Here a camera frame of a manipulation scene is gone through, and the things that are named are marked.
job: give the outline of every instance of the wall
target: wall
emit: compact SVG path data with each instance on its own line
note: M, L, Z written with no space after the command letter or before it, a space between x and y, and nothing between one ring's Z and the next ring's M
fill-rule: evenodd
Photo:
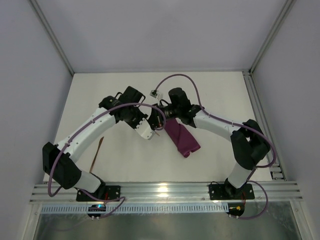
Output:
M320 229L320 1L298 0L254 72L286 175Z
M0 22L0 233L14 240L72 78L28 1L0 1Z
M248 69L285 0L38 0L76 73Z

